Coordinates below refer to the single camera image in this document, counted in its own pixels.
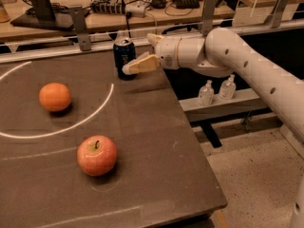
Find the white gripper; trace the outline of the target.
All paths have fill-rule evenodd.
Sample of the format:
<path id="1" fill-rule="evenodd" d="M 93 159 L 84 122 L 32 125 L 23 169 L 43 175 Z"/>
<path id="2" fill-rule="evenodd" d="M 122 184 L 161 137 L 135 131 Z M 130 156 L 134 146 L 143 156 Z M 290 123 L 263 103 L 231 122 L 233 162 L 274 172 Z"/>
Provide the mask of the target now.
<path id="1" fill-rule="evenodd" d="M 193 70 L 204 66 L 204 38 L 164 37 L 147 34 L 147 41 L 155 49 L 156 55 L 146 55 L 123 66 L 126 75 L 156 70 L 160 64 L 165 69 L 182 67 Z"/>

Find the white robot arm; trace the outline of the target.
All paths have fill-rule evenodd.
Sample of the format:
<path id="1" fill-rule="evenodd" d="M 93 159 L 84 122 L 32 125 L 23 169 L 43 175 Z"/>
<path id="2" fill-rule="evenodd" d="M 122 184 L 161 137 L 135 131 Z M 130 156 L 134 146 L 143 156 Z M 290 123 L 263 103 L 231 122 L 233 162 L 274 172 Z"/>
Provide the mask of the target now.
<path id="1" fill-rule="evenodd" d="M 123 66 L 127 75 L 162 67 L 188 77 L 239 76 L 270 107 L 294 136 L 304 141 L 304 82 L 251 48 L 228 28 L 214 28 L 207 36 L 146 35 L 153 47 Z"/>

